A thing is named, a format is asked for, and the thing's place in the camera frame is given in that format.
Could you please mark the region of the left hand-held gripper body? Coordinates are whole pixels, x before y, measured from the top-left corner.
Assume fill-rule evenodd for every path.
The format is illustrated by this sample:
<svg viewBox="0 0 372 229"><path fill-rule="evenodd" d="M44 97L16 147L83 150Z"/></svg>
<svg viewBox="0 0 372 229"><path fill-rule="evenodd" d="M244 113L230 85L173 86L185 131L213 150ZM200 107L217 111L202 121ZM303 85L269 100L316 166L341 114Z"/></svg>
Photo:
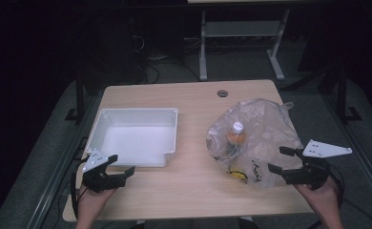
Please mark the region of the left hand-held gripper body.
<svg viewBox="0 0 372 229"><path fill-rule="evenodd" d="M104 166L105 155L100 152L90 153L82 169L82 183L90 190L97 193L105 190L124 187L126 180L122 180L120 175L108 175L107 167Z"/></svg>

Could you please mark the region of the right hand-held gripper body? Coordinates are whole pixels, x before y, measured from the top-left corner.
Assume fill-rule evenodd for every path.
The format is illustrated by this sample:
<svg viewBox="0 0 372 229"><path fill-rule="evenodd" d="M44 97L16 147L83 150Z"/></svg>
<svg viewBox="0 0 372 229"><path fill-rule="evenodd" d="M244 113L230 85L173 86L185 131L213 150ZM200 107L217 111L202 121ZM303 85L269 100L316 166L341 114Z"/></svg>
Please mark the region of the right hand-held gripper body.
<svg viewBox="0 0 372 229"><path fill-rule="evenodd" d="M353 153L350 147L341 147L313 139L302 150L302 166L298 169L284 170L288 174L284 180L287 184L310 185L313 190L319 189L330 176L327 158Z"/></svg>

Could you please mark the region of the white metal desk frame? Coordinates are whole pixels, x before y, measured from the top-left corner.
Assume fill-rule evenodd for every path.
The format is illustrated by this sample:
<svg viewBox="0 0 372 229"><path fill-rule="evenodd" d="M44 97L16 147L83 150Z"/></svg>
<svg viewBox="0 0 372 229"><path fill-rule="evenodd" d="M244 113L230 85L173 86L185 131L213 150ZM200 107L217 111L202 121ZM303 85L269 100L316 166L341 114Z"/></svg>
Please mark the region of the white metal desk frame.
<svg viewBox="0 0 372 229"><path fill-rule="evenodd" d="M251 20L251 21L212 21L207 20L207 10L203 10L200 20L200 48L199 48L199 79L206 81L206 39L219 37L273 37L274 45L266 51L269 62L277 80L285 79L279 65L277 54L281 43L288 17L289 9L282 12L278 20Z"/></svg>

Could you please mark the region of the white plastic tray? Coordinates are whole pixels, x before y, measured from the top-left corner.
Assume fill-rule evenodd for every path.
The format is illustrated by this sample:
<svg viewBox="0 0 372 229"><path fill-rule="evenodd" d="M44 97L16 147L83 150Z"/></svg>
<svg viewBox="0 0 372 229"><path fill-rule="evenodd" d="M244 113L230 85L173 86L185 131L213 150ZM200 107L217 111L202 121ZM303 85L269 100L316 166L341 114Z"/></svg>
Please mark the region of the white plastic tray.
<svg viewBox="0 0 372 229"><path fill-rule="evenodd" d="M177 108L102 109L85 151L117 155L113 166L164 167L176 152Z"/></svg>

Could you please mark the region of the person's left hand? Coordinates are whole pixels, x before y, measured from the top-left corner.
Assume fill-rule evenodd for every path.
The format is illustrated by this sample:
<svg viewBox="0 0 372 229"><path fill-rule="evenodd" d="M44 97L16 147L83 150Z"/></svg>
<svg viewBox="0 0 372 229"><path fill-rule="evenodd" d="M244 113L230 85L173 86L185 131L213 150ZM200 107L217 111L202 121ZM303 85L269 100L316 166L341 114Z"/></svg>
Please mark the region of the person's left hand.
<svg viewBox="0 0 372 229"><path fill-rule="evenodd" d="M115 192L116 189L111 189L97 193L82 185L79 189L77 221L92 224Z"/></svg>

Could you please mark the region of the clear plastic bag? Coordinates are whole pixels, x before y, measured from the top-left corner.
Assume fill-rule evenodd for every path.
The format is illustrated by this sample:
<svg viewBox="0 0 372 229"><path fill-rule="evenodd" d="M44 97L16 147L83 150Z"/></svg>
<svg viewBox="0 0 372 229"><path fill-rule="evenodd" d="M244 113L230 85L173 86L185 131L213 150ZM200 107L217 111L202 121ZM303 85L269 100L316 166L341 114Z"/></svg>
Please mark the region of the clear plastic bag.
<svg viewBox="0 0 372 229"><path fill-rule="evenodd" d="M263 98L240 101L208 129L206 145L211 158L227 174L245 184L258 188L283 186L284 179L271 173L268 164L286 170L301 166L297 156L285 156L279 152L281 146L302 147L288 114L292 107L291 103L279 105ZM227 134L237 121L244 125L246 138L240 154L229 158L226 155Z"/></svg>

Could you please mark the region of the black metal stand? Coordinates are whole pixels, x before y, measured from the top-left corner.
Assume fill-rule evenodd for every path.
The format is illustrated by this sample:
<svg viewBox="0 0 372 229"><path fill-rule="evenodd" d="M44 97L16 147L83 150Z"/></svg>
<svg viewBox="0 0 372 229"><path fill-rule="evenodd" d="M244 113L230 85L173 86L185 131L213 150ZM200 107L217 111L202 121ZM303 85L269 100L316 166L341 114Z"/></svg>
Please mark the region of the black metal stand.
<svg viewBox="0 0 372 229"><path fill-rule="evenodd" d="M350 121L362 121L362 118L355 107L346 106L347 75L344 67L338 70L337 90L337 115L340 121L347 124Z"/></svg>
<svg viewBox="0 0 372 229"><path fill-rule="evenodd" d="M84 85L81 72L78 72L75 76L75 104L76 107L69 109L65 119L74 121L78 125L85 113Z"/></svg>

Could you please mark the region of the aluminium floor rail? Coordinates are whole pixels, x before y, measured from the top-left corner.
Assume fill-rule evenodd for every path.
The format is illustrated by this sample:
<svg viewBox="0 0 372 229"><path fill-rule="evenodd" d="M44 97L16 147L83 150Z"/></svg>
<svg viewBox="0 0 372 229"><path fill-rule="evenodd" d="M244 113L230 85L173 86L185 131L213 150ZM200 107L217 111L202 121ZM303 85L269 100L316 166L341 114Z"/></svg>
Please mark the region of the aluminium floor rail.
<svg viewBox="0 0 372 229"><path fill-rule="evenodd" d="M372 163L366 155L364 148L361 146L360 142L356 139L355 134L349 128L349 121L341 118L338 115L338 107L329 95L323 95L322 100L325 106L328 108L329 112L337 122L338 126L341 128L343 135L352 147L353 154L356 156L358 162L361 165L361 169L369 182L372 189Z"/></svg>
<svg viewBox="0 0 372 229"><path fill-rule="evenodd" d="M65 107L52 115L28 159L28 184L38 184L31 190L33 209L24 229L41 229L57 197L67 173L72 167L77 148L89 134L101 98L85 98L85 114L79 122L66 120Z"/></svg>

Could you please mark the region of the person's right hand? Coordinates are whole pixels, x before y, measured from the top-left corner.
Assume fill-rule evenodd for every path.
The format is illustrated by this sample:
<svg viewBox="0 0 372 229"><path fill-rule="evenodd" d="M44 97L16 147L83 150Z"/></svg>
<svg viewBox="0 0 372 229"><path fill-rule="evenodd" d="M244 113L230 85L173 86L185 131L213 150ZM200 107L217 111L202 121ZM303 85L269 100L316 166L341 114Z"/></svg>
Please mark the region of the person's right hand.
<svg viewBox="0 0 372 229"><path fill-rule="evenodd" d="M296 184L295 188L307 201L311 209L321 218L340 217L338 206L338 186L329 177L317 190Z"/></svg>

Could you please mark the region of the orange drink bottle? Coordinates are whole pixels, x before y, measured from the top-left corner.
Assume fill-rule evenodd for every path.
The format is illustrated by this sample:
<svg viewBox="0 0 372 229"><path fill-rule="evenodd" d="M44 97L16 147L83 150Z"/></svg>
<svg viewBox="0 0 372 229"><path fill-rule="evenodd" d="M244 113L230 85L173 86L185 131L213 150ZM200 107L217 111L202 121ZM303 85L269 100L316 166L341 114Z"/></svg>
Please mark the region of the orange drink bottle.
<svg viewBox="0 0 372 229"><path fill-rule="evenodd" d="M240 154L245 138L244 125L241 122L235 122L227 134L226 155L229 158L235 158Z"/></svg>

